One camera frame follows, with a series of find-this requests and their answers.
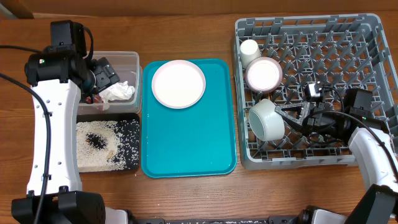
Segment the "white napkin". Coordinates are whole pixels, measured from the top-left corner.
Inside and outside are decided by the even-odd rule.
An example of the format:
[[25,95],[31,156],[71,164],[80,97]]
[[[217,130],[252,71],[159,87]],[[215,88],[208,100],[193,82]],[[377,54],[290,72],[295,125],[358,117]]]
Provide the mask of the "white napkin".
[[111,85],[107,89],[99,93],[99,97],[104,102],[115,101],[115,100],[129,100],[136,89],[133,86],[128,85],[128,81],[119,82]]

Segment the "red snack wrapper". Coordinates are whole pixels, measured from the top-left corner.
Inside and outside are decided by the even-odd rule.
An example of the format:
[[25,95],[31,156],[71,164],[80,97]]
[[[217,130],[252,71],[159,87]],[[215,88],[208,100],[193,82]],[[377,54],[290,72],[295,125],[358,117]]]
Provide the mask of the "red snack wrapper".
[[81,103],[96,110],[103,110],[103,100],[99,95],[88,96]]

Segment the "grey shallow bowl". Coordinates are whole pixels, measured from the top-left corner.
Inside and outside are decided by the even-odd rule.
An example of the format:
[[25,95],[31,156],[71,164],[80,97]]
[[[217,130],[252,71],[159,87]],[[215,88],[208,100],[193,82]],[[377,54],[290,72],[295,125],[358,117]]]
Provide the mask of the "grey shallow bowl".
[[284,137],[284,121],[275,112],[275,104],[263,99],[249,110],[249,125],[254,135],[261,141],[280,140]]

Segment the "pink bowl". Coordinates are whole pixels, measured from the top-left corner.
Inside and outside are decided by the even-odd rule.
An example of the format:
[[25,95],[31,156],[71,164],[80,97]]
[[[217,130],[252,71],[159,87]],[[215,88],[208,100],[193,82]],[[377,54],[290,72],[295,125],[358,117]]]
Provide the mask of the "pink bowl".
[[270,93],[282,81],[282,68],[273,58],[259,57],[246,69],[246,83],[255,92]]

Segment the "white round plate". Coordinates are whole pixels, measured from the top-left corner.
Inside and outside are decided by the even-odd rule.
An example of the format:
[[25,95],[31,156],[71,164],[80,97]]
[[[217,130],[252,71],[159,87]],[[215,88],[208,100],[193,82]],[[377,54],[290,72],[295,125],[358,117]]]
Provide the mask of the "white round plate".
[[202,98],[206,89],[206,78],[193,62],[172,60],[156,70],[151,88],[160,104],[172,109],[185,109]]

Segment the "pale green paper cup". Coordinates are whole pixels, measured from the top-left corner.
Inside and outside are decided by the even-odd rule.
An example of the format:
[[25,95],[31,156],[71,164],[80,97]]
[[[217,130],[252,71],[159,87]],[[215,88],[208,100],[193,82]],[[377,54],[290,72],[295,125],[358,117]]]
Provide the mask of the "pale green paper cup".
[[243,68],[247,68],[253,60],[261,57],[257,42],[252,39],[243,41],[240,45],[240,56]]

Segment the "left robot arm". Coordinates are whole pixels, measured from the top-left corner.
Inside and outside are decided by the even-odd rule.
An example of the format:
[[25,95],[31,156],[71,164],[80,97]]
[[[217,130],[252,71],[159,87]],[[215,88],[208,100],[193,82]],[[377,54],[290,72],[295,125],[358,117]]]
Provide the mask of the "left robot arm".
[[24,89],[34,101],[34,159],[26,196],[12,201],[12,216],[19,223],[134,223],[130,211],[83,191],[77,165],[79,102],[92,103],[119,76],[107,59],[93,58],[84,25],[52,22],[50,34],[51,44],[33,51],[24,69]]

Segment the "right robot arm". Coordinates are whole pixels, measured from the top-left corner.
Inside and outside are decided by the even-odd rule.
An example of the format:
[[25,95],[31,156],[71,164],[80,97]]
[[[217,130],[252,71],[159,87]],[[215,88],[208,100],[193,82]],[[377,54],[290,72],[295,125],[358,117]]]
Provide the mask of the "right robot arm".
[[325,134],[343,141],[358,163],[367,191],[348,216],[308,206],[296,223],[387,223],[397,216],[397,159],[386,123],[372,116],[373,94],[347,89],[341,111],[325,109],[322,98],[310,92],[306,96],[301,103],[276,106],[275,112],[304,135]]

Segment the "grey dishwasher rack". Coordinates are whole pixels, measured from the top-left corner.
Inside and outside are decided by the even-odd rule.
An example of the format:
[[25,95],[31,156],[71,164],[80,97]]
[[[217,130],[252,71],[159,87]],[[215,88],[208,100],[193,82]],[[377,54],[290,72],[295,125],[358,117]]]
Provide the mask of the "grey dishwasher rack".
[[397,146],[397,72],[380,18],[375,14],[238,19],[234,35],[234,78],[238,104],[241,163],[245,169],[296,169],[356,164],[349,149],[329,136],[309,138],[285,127],[280,140],[264,142],[249,124],[249,109],[259,94],[250,90],[240,46],[255,40],[261,54],[278,61],[282,81],[267,98],[278,105],[300,103],[305,85],[328,85],[326,106],[340,109],[349,88],[371,91],[371,114],[387,124]]

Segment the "clear plastic storage bin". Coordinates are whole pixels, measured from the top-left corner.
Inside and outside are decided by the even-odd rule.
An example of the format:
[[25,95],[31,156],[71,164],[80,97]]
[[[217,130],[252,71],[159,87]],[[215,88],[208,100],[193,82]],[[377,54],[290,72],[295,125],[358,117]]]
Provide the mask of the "clear plastic storage bin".
[[98,103],[80,103],[77,115],[86,114],[113,114],[113,113],[139,113],[142,103],[142,68],[139,55],[129,51],[94,51],[93,59],[105,57],[112,65],[120,78],[120,82],[127,81],[135,92],[128,100],[114,100],[103,103],[99,97]]

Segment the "teal serving tray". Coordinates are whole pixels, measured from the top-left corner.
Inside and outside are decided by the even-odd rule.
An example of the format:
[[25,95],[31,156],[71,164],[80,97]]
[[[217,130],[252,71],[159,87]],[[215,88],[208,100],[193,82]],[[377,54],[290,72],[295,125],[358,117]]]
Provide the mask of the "teal serving tray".
[[160,104],[151,88],[164,62],[143,71],[141,167],[151,178],[225,175],[237,164],[233,97],[229,67],[218,58],[196,59],[206,89],[185,109]]

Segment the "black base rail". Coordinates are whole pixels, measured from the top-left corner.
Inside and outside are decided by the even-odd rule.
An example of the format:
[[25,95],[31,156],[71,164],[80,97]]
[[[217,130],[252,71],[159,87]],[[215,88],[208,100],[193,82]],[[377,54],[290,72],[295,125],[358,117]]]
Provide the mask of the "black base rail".
[[196,219],[196,220],[164,220],[163,218],[143,218],[138,224],[295,224],[297,216],[277,215],[255,219]]

